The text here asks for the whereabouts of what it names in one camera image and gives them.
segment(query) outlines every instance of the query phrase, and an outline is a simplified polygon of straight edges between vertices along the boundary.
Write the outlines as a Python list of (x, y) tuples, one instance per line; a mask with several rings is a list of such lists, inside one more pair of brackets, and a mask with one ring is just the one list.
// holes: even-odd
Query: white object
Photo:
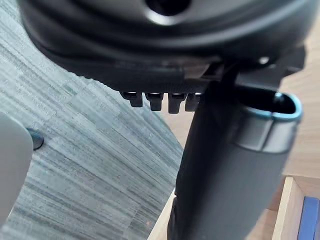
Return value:
[(33, 154), (29, 132), (0, 112), (0, 227), (6, 222), (25, 182)]

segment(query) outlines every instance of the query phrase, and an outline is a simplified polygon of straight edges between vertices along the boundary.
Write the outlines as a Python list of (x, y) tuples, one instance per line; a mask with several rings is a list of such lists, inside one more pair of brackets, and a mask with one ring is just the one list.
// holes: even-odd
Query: blue object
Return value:
[(298, 240), (316, 240), (319, 215), (319, 200), (315, 197), (304, 197), (303, 210)]

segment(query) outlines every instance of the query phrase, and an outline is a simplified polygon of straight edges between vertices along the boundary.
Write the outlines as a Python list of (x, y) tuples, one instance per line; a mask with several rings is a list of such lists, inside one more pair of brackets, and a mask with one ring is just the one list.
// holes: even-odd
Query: wooden furniture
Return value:
[[(304, 106), (304, 119), (294, 149), (283, 171), (285, 180), (247, 236), (247, 240), (296, 240), (304, 196), (320, 199), (320, 18), (306, 41), (308, 56), (305, 69), (283, 80), (281, 91), (296, 94)], [(193, 118), (190, 112), (163, 116), (184, 146)], [(169, 201), (148, 240), (167, 240), (167, 223), (171, 211)]]

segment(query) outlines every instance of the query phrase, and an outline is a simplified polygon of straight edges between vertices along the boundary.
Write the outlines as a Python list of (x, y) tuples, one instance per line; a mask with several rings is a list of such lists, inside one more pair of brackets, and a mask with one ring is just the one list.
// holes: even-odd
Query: gray carpet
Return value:
[(147, 239), (183, 150), (144, 106), (47, 60), (0, 0), (0, 111), (45, 135), (0, 239)]

